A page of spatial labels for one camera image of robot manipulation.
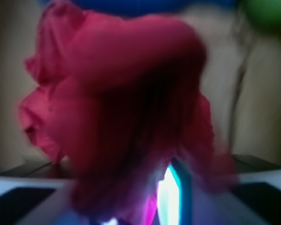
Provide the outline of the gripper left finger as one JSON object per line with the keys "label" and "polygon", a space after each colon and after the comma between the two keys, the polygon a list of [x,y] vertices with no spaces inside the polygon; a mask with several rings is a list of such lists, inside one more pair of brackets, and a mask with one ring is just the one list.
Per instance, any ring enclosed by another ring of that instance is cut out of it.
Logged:
{"label": "gripper left finger", "polygon": [[0,225],[55,225],[67,209],[67,161],[27,162],[0,173]]}

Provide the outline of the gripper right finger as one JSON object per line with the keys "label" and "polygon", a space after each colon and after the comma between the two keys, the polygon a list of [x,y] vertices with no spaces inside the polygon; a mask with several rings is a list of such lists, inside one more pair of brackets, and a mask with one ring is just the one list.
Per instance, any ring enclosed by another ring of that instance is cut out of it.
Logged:
{"label": "gripper right finger", "polygon": [[240,184],[232,194],[269,225],[281,225],[281,166],[250,155],[233,156]]}

